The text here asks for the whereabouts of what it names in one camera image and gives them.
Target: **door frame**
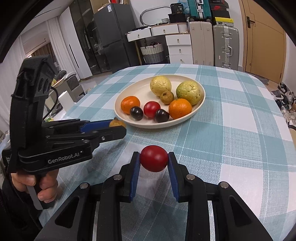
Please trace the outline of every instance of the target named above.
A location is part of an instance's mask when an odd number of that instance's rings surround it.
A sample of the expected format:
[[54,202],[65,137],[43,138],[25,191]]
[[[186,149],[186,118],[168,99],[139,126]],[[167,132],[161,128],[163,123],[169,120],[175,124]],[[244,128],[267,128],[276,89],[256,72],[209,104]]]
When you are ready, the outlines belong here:
[[[244,54],[243,54],[242,66],[245,71],[246,64],[247,64],[247,49],[248,49],[247,21],[246,21],[246,12],[244,9],[243,0],[238,0],[238,1],[239,1],[241,13],[242,13],[242,24],[243,24],[243,29],[244,29]],[[285,34],[284,34],[284,61],[283,61],[283,67],[282,67],[282,71],[281,71],[282,75],[280,78],[280,82],[283,80],[283,76],[284,76],[284,70],[285,70],[285,64],[286,64],[286,54],[287,54],[287,39],[286,39],[286,32],[285,32]]]

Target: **gray refrigerator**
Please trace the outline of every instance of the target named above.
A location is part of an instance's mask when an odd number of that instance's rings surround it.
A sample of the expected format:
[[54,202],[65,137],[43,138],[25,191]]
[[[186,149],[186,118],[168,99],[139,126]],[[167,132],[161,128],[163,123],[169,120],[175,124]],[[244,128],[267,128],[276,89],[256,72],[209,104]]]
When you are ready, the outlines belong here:
[[135,29],[129,4],[109,4],[94,14],[95,24],[111,71],[140,65],[134,42],[126,33]]

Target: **blue plastic bag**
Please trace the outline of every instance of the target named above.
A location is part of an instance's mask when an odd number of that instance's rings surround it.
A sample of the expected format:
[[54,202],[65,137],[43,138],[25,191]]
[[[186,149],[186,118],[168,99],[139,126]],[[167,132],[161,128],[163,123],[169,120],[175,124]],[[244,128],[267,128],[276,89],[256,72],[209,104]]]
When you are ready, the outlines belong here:
[[184,13],[185,13],[185,14],[189,14],[189,5],[188,5],[187,0],[178,0],[178,3],[183,4],[183,7],[184,7]]

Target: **checkered tablecloth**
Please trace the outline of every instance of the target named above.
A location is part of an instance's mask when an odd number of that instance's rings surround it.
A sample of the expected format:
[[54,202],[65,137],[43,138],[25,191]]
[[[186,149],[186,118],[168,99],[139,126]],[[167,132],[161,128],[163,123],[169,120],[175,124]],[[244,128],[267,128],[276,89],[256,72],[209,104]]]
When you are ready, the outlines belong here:
[[[81,182],[101,183],[129,163],[134,151],[159,145],[173,151],[179,163],[205,182],[228,182],[273,240],[283,240],[296,222],[296,151],[278,106],[255,77],[201,65],[131,67],[93,88],[67,117],[113,119],[114,102],[123,89],[163,74],[186,76],[202,84],[206,91],[202,108],[191,119],[166,129],[127,126],[124,139],[101,144],[92,160],[62,168],[58,181],[63,194],[53,209],[43,212],[42,224]],[[134,201],[121,204],[123,240],[184,240],[186,219],[187,204],[175,201],[167,168],[151,173],[141,167]]]

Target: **black sleeve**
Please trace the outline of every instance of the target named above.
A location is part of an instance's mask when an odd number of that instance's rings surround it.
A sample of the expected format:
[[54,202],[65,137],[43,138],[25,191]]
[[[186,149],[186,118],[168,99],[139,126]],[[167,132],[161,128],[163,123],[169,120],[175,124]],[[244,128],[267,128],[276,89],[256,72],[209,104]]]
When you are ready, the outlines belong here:
[[42,229],[40,213],[30,195],[17,191],[9,179],[4,179],[0,190],[0,236],[12,241],[33,241]]

